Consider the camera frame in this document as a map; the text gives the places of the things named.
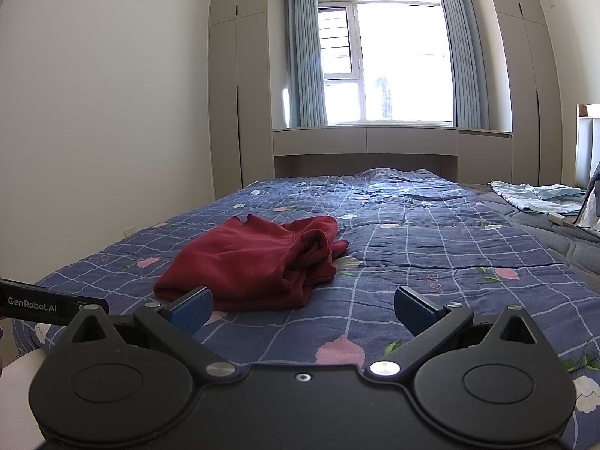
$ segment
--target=metal screw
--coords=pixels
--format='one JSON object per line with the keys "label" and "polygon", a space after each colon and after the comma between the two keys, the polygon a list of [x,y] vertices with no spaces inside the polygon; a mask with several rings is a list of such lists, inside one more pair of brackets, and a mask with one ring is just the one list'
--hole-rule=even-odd
{"label": "metal screw", "polygon": [[308,382],[309,380],[311,380],[313,377],[310,374],[296,374],[296,380],[300,381],[300,382]]}
{"label": "metal screw", "polygon": [[235,365],[230,362],[212,362],[206,366],[206,372],[212,377],[227,377],[235,372]]}
{"label": "metal screw", "polygon": [[382,377],[389,377],[396,375],[400,372],[400,365],[389,360],[379,360],[379,362],[373,362],[369,367],[371,372]]}

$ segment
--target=blue curtain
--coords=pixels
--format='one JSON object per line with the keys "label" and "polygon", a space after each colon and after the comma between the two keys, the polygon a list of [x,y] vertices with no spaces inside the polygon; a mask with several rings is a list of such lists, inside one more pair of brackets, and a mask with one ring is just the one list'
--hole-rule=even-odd
{"label": "blue curtain", "polygon": [[317,0],[287,0],[290,126],[327,125]]}
{"label": "blue curtain", "polygon": [[453,124],[490,128],[487,86],[479,31],[471,0],[440,0],[450,44],[454,85]]}

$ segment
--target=red sweatshirt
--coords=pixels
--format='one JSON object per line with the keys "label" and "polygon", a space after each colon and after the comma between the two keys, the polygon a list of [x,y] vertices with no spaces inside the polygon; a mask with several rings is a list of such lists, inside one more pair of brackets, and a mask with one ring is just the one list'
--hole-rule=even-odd
{"label": "red sweatshirt", "polygon": [[284,225],[234,216],[186,245],[154,292],[172,301],[206,285],[221,311],[301,308],[313,286],[334,278],[332,259],[348,247],[337,231],[331,216]]}

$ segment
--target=light blue blanket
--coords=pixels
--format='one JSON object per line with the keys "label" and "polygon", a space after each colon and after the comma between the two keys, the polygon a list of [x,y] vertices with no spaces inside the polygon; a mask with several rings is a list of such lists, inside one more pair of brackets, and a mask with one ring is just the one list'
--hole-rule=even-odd
{"label": "light blue blanket", "polygon": [[491,188],[515,208],[528,213],[558,213],[576,215],[583,205],[581,189],[555,184],[553,186],[533,187],[529,184],[504,183],[492,181]]}

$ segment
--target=gray mattress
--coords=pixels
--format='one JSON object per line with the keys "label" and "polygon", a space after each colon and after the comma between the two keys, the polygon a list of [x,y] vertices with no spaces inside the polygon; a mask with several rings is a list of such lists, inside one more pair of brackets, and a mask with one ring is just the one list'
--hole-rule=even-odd
{"label": "gray mattress", "polygon": [[594,235],[574,226],[558,226],[548,221],[546,214],[524,213],[481,184],[461,184],[474,192],[482,203],[503,215],[512,225],[538,238],[547,249],[560,256],[587,286],[600,294],[600,241]]}

